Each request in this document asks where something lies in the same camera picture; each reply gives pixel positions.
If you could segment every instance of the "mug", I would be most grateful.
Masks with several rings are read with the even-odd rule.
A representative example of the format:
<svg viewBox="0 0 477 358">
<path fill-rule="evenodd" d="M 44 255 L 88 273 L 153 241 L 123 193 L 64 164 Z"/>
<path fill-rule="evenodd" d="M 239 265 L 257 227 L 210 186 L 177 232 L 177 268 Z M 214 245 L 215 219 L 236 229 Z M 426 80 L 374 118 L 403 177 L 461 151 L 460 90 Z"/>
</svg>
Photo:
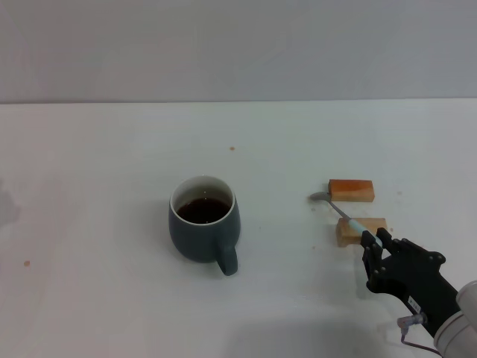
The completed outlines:
<svg viewBox="0 0 477 358">
<path fill-rule="evenodd" d="M 178 214 L 186 205 L 206 199 L 220 201 L 230 208 L 216 221 L 203 224 Z M 235 246 L 240 236 L 239 207 L 235 194 L 224 181 L 207 175 L 183 181 L 169 201 L 169 233 L 177 250 L 188 259 L 198 263 L 216 261 L 226 276 L 237 272 Z"/>
</svg>

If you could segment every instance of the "metal spoon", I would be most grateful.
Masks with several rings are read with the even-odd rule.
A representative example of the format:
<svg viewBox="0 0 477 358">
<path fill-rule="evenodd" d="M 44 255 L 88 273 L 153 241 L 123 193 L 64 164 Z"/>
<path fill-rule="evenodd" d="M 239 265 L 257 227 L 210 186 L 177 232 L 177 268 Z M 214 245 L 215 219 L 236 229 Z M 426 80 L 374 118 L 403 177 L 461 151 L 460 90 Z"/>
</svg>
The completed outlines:
<svg viewBox="0 0 477 358">
<path fill-rule="evenodd" d="M 329 205 L 332 206 L 333 209 L 336 210 L 338 214 L 343 217 L 348 222 L 348 225 L 354 230 L 359 232 L 360 234 L 363 234 L 363 231 L 369 231 L 365 226 L 361 225 L 359 222 L 357 222 L 355 219 L 351 219 L 348 215 L 346 215 L 339 207 L 334 205 L 331 201 L 331 195 L 327 192 L 316 192 L 315 194 L 311 194 L 309 196 L 309 199 L 311 201 L 326 201 Z M 376 237 L 376 235 L 373 235 L 374 239 L 376 240 L 376 244 L 382 247 L 382 241 Z"/>
</svg>

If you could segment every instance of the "coffee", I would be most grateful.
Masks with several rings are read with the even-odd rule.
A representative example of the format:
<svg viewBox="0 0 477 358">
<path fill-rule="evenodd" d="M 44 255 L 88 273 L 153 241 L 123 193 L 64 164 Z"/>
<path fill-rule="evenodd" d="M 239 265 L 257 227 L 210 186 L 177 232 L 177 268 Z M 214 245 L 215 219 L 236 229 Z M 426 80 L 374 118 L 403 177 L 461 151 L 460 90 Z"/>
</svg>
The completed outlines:
<svg viewBox="0 0 477 358">
<path fill-rule="evenodd" d="M 200 198 L 181 207 L 177 214 L 187 222 L 209 224 L 222 219 L 230 210 L 230 205 L 213 198 Z"/>
</svg>

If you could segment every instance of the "gray wall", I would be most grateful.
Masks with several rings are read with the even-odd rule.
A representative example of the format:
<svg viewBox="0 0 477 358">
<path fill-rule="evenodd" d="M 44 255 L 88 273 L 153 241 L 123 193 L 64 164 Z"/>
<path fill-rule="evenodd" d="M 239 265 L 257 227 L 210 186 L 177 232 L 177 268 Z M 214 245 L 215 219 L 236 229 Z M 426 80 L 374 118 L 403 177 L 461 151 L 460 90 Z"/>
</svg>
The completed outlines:
<svg viewBox="0 0 477 358">
<path fill-rule="evenodd" d="M 477 96 L 476 0 L 0 0 L 0 101 Z"/>
</svg>

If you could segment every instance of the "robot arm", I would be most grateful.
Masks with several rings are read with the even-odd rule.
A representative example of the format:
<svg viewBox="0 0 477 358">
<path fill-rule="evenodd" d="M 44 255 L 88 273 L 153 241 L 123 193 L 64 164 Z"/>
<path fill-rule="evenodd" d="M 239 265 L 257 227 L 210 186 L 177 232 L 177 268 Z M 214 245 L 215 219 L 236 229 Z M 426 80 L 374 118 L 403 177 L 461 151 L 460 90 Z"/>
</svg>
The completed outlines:
<svg viewBox="0 0 477 358">
<path fill-rule="evenodd" d="M 446 262 L 442 254 L 427 251 L 407 239 L 392 239 L 382 228 L 376 236 L 381 239 L 382 247 L 368 231 L 361 236 L 366 286 L 371 292 L 397 297 L 413 313 L 398 320 L 401 341 L 422 348 L 404 342 L 409 325 L 422 324 L 435 338 L 434 344 L 442 357 L 477 357 L 477 282 L 466 285 L 458 293 L 440 275 L 440 265 Z M 384 259 L 383 249 L 391 254 Z"/>
</svg>

